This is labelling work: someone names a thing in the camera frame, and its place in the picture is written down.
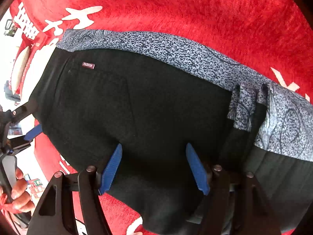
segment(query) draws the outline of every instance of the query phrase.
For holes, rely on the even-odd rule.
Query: bolt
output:
[[[253,173],[250,172],[250,171],[248,171],[248,172],[246,173],[246,176],[247,176],[248,178],[253,178],[253,177],[254,177]]]
[[[215,171],[221,171],[223,168],[222,168],[222,166],[221,165],[214,165],[213,166],[213,169],[215,170]]]
[[[57,171],[57,172],[54,174],[54,177],[56,177],[56,178],[58,179],[58,178],[62,177],[62,175],[63,175],[63,172]]]
[[[95,171],[95,170],[96,170],[96,167],[93,166],[93,165],[87,167],[87,171],[88,171],[88,172],[93,172],[93,171]]]

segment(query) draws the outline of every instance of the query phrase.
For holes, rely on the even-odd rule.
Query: patterned lining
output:
[[[232,91],[228,118],[249,131],[256,103],[267,106],[255,145],[301,160],[313,161],[313,106],[255,70],[200,43],[164,33],[67,30],[58,48],[109,48],[152,57]]]

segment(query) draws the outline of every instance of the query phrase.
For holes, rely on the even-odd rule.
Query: metal pin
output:
[[[93,172],[93,171],[95,171],[95,170],[96,170],[96,167],[93,166],[93,165],[87,167],[87,171],[88,171],[88,172]]]
[[[248,178],[253,178],[253,177],[254,177],[253,173],[250,172],[250,171],[248,171],[248,172],[246,173],[246,176],[247,176]]]
[[[63,175],[63,172],[57,171],[57,172],[54,174],[54,177],[60,178],[60,177],[62,177],[62,175]]]
[[[221,171],[223,168],[222,168],[222,166],[221,165],[214,165],[213,166],[213,169],[215,170],[215,171]]]

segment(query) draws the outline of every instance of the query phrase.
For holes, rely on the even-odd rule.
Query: hand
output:
[[[35,204],[31,201],[29,193],[26,192],[27,182],[23,178],[23,172],[19,168],[17,168],[15,171],[15,175],[18,180],[12,188],[12,206],[21,212],[33,211],[35,209]],[[0,186],[0,197],[2,194],[3,189]]]

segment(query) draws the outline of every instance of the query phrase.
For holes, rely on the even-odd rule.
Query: black cable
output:
[[[11,221],[12,221],[12,223],[13,223],[14,227],[15,227],[15,230],[16,230],[17,234],[18,234],[18,235],[21,235],[21,233],[18,231],[18,229],[17,229],[17,227],[16,227],[16,225],[15,225],[15,223],[14,223],[13,219],[12,219],[11,213],[10,213],[9,211],[7,211],[7,212],[8,212],[9,217],[10,217],[10,219],[11,219]]]

